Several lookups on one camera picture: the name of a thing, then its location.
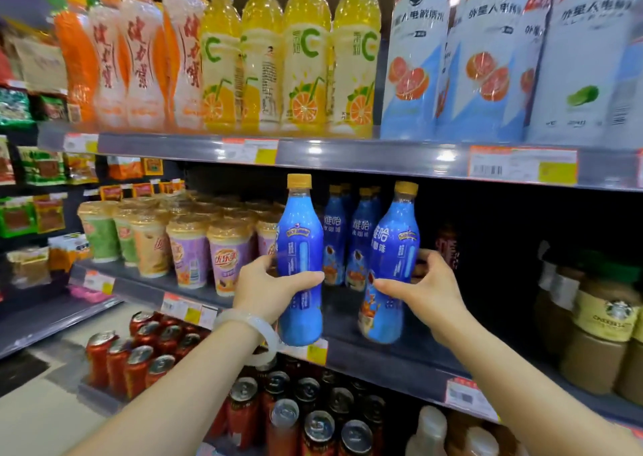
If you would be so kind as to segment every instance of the yellow juice bottle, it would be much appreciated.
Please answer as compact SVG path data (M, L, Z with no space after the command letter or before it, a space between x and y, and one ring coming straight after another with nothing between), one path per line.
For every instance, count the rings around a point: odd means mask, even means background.
M234 130L241 119L241 17L232 1L210 0L199 30L203 122L206 129L213 132Z
M326 0L288 0L284 14L282 128L316 134L326 124L326 84L331 44Z
M284 13L277 0L248 0L241 18L244 63L242 126L246 132L279 129L282 114Z
M333 21L331 131L372 137L382 13L377 0L340 0Z

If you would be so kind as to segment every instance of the hand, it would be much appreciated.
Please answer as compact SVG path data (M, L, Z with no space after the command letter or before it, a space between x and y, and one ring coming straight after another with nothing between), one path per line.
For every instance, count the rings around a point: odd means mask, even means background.
M442 255L431 249L420 249L411 284L396 280L375 280L373 286L391 297L403 300L413 314L427 324L437 335L438 342L444 339L449 321L459 320L468 314L462 302L458 282Z
M294 294L319 285L323 271L302 271L275 278L267 272L272 256L261 256L241 268L232 306L274 323L290 304Z

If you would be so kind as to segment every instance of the left hand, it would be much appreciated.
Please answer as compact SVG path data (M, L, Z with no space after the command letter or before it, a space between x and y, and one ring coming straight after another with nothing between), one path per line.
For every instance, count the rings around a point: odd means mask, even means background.
M261 256L241 268L232 306L274 323L290 305L294 294L324 281L323 271L302 271L275 278L267 272L272 256Z

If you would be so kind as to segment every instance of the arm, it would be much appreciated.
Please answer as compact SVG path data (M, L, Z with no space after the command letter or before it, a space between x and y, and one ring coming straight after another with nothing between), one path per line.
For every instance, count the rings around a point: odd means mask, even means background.
M318 285L322 272L273 278L271 257L241 269L234 308L273 323L295 292ZM261 342L242 322L226 322L123 411L67 456L194 456L244 362Z
M501 420L530 456L643 456L636 439L592 412L482 327L462 302L453 272L437 251L420 250L425 277L411 285L376 280L404 300L435 338L467 367Z

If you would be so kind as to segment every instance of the white bottle cap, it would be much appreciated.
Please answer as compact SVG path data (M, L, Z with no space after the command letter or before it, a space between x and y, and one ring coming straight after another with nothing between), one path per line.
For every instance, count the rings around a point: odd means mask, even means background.
M519 443L518 447L516 448L516 456L529 456L529 454L526 452L526 447Z
M478 456L498 456L500 450L496 438L481 427L467 431L466 449Z
M426 405L420 410L417 431L431 439L441 441L446 437L446 417L437 408Z

